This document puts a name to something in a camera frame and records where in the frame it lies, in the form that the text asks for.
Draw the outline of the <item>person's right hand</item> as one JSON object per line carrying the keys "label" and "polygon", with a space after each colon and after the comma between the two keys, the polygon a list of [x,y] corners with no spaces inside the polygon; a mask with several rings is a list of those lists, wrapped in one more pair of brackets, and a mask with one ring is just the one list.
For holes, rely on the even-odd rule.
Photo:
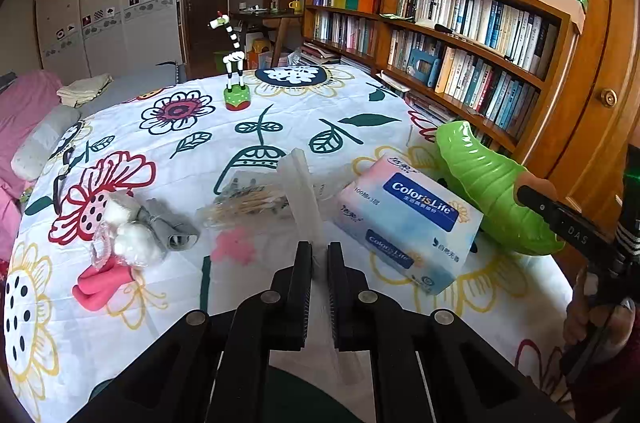
{"label": "person's right hand", "polygon": [[602,328],[607,325],[604,341],[594,353],[595,362],[607,361],[618,355],[626,346],[636,320],[636,305],[624,299],[616,306],[596,306],[585,294],[585,284],[593,281],[593,274],[586,268],[579,271],[573,287],[573,297],[566,307],[563,339],[568,349],[582,342],[588,333],[588,325]]}

